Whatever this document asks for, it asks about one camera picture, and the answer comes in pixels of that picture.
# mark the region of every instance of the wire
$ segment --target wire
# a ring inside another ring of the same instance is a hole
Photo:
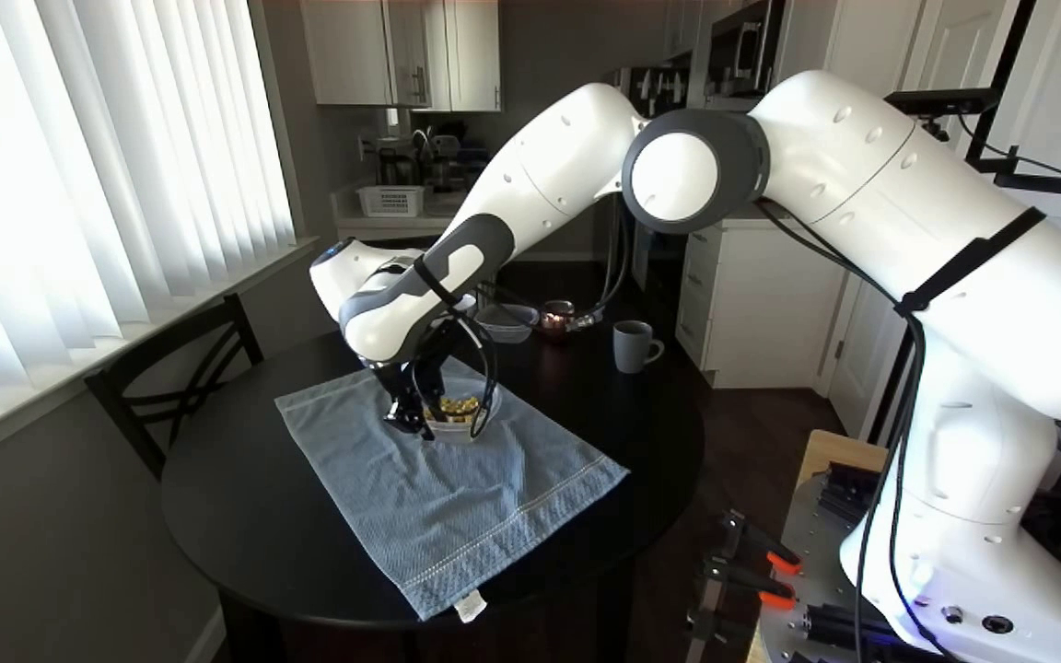
[[[828,248],[811,223],[803,223],[794,212],[788,212],[798,233],[788,229],[788,220],[779,216],[785,208],[778,204],[754,204],[788,240],[794,240],[798,248],[822,254],[826,263],[837,263],[843,266],[847,271],[853,271],[863,285],[868,285],[874,290],[879,290],[886,302],[895,302],[895,293],[886,287],[879,287],[864,270],[857,270],[849,258],[843,258],[837,248]],[[901,391],[901,415],[891,432],[891,442],[900,437],[900,447],[891,449],[891,463],[895,463],[895,503],[891,503],[891,535],[886,535],[886,566],[891,566],[891,587],[895,587],[895,598],[906,610],[906,617],[912,621],[912,628],[944,654],[944,658],[956,658],[954,652],[945,652],[937,635],[912,614],[906,594],[901,594],[901,581],[900,581],[900,566],[895,566],[895,551],[900,551],[900,512],[901,512],[901,479],[906,479],[906,447],[911,447],[911,423],[912,423],[912,401],[918,401],[918,385],[919,385],[919,374],[924,374],[924,352],[929,352],[929,342],[924,342],[924,325],[911,314],[901,314],[912,342],[918,342],[918,352],[911,362],[911,373],[906,373],[906,391]],[[868,529],[874,529],[874,512],[879,508],[879,497],[884,497],[884,482],[886,482],[886,472],[879,475],[876,488],[874,488],[874,499],[868,499],[868,524],[863,529],[863,541],[857,541],[857,571],[853,571],[853,652],[857,652],[857,663],[863,663],[863,581],[864,581],[864,549],[868,549]]]
[[[993,146],[993,142],[983,142],[991,156],[1000,156],[1000,158],[1014,158],[1014,161],[1029,161],[1029,167],[1034,167],[1034,170],[1049,170],[1049,172],[1061,172],[1061,167],[1052,167],[1052,161],[1043,161],[1043,158],[1029,158],[1029,156],[1016,156],[1016,150],[1000,150],[1000,146]]]

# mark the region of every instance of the window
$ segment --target window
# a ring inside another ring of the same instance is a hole
[[[248,0],[0,0],[0,412],[292,244]]]

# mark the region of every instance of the black chair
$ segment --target black chair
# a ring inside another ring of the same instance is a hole
[[[240,298],[223,293],[153,330],[84,383],[157,479],[185,421],[223,385],[240,352],[248,364],[262,364],[262,346]]]

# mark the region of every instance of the blue towel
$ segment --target blue towel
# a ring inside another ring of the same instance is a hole
[[[445,394],[478,391],[478,373],[445,362]],[[385,394],[369,373],[283,394],[276,409],[421,617],[499,574],[627,475],[505,385],[478,437],[424,442],[383,423]]]

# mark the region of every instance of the black round table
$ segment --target black round table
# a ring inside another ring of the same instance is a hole
[[[352,369],[337,334],[299,342],[214,394],[167,461],[162,514],[181,551],[219,589],[234,658],[266,658],[257,647],[272,647],[266,636],[272,617],[357,628],[456,621],[456,614],[417,621],[343,524],[272,404],[280,394]],[[560,346],[497,346],[497,379],[627,463],[631,475],[488,578],[482,617],[602,574],[611,589],[596,621],[600,658],[622,658],[634,558],[670,529],[695,486],[703,455],[695,373],[670,346],[652,369],[617,374],[609,326],[591,326]]]

